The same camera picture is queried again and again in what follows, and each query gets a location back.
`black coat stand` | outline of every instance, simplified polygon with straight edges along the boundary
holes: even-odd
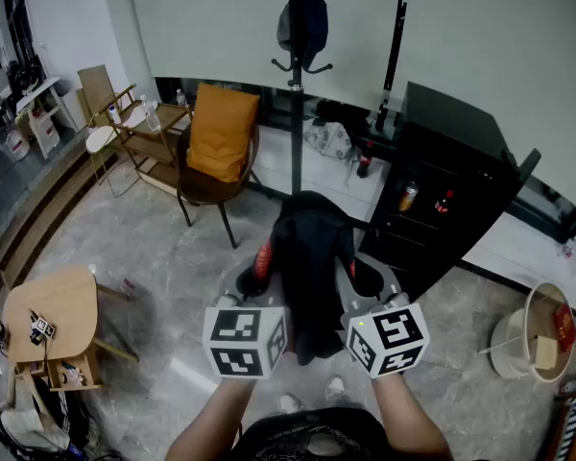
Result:
[[[401,38],[403,37],[403,24],[405,22],[405,12],[407,4],[403,0],[396,0],[396,17],[395,27],[393,29],[393,44],[391,45],[391,55],[388,58],[388,66],[386,67],[386,77],[384,78],[384,91],[382,92],[382,101],[380,104],[379,113],[375,120],[375,129],[382,131],[384,129],[384,121],[388,114],[388,100],[391,98],[391,89],[393,88],[393,80],[395,79],[396,62],[399,58],[399,48],[401,47]]]
[[[307,43],[303,41],[305,13],[303,0],[288,0],[290,9],[290,66],[286,67],[275,59],[271,63],[284,72],[292,71],[292,80],[288,81],[291,99],[291,126],[292,126],[292,192],[300,192],[300,172],[303,147],[303,85],[300,80],[301,70],[307,73],[320,73],[333,67],[332,64],[317,70],[308,70],[302,67],[302,58]]]

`wooden chair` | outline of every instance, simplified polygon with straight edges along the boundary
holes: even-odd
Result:
[[[246,152],[243,170],[237,182],[222,182],[215,178],[208,176],[200,171],[188,167],[186,162],[186,153],[190,143],[190,127],[180,136],[178,142],[178,166],[180,170],[180,180],[177,185],[177,199],[180,202],[181,210],[185,216],[185,221],[188,227],[192,227],[188,212],[185,210],[183,204],[184,198],[188,203],[193,206],[200,205],[217,205],[222,215],[224,227],[228,232],[228,238],[232,249],[236,249],[237,245],[234,242],[230,225],[228,224],[227,213],[224,208],[224,203],[236,197],[241,193],[250,179],[250,176],[262,186],[260,179],[254,174],[252,165],[258,153],[259,133],[258,126],[253,125],[248,150]]]

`white screen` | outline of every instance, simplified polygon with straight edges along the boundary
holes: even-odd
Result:
[[[290,61],[276,39],[288,0],[134,0],[155,77],[223,80],[288,88]],[[396,0],[325,0],[328,40],[303,72],[305,93],[377,109],[393,40]]]

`forearm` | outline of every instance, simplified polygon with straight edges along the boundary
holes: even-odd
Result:
[[[224,379],[197,418],[169,448],[166,461],[215,461],[232,448],[255,380]]]
[[[452,459],[444,435],[422,410],[401,375],[383,376],[372,384],[386,438],[393,449],[432,459]]]

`white sneaker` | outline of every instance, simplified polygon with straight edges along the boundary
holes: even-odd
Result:
[[[329,402],[342,396],[345,391],[344,380],[340,376],[331,376],[324,389],[324,399]]]
[[[303,404],[295,395],[286,393],[285,395],[282,395],[282,397],[279,399],[279,409],[281,410],[282,413],[290,415],[291,413],[297,413],[298,411],[301,411],[304,408]]]

